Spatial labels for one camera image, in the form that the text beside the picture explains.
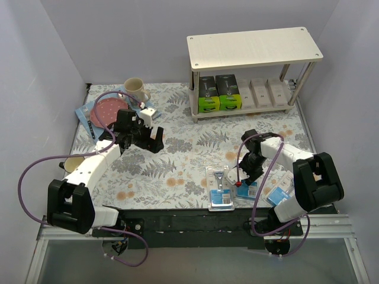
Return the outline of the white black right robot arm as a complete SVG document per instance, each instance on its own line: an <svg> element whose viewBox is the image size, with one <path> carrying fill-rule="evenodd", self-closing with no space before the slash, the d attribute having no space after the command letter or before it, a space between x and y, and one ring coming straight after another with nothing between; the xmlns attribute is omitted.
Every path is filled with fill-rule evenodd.
<svg viewBox="0 0 379 284"><path fill-rule="evenodd" d="M344 189L329 154L298 149L274 133L258 134L249 130L241 140L248 153L235 167L236 186L251 185L261 177L266 159L279 163L293 174L294 196L273 206L263 222L273 234L284 234L290 221L343 199Z"/></svg>

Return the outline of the white Harry's box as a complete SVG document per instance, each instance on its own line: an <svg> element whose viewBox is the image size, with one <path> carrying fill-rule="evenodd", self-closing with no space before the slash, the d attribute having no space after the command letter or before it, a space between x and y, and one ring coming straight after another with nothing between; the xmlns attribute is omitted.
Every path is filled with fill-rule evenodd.
<svg viewBox="0 0 379 284"><path fill-rule="evenodd" d="M288 104L283 82L278 78L267 79L268 92L274 107L284 107Z"/></svg>
<svg viewBox="0 0 379 284"><path fill-rule="evenodd" d="M241 109L254 109L255 103L248 81L245 79L237 79L237 87L242 101Z"/></svg>
<svg viewBox="0 0 379 284"><path fill-rule="evenodd" d="M272 106L265 81L263 79L251 79L250 88L257 108L269 108Z"/></svg>

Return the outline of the clear blue razor blister pack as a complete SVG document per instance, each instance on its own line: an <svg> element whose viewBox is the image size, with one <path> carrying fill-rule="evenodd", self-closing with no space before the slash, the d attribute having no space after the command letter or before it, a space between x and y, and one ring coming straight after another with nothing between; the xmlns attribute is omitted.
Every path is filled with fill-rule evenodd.
<svg viewBox="0 0 379 284"><path fill-rule="evenodd" d="M210 212L233 211L233 192L227 181L228 166L205 168L206 186L208 192L208 210Z"/></svg>

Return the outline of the black green Gillette Labs box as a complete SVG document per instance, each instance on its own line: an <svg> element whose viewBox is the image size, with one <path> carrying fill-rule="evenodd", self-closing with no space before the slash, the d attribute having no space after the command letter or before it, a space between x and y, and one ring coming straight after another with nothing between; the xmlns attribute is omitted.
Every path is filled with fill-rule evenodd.
<svg viewBox="0 0 379 284"><path fill-rule="evenodd" d="M220 109L220 98L214 76L204 76L199 79L199 112L215 112Z"/></svg>

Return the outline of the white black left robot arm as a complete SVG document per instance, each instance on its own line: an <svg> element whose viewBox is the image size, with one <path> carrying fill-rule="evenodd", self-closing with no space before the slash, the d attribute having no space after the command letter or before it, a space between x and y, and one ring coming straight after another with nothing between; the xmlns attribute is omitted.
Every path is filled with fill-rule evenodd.
<svg viewBox="0 0 379 284"><path fill-rule="evenodd" d="M113 207L95 206L92 193L107 169L128 149L135 145L152 153L164 148L163 128L158 127L155 138L152 130L142 127L117 133L115 143L112 136L104 132L95 145L96 151L62 180L53 180L48 187L47 222L66 230L85 234L93 228L105 227L115 237L121 236L126 222L118 217Z"/></svg>

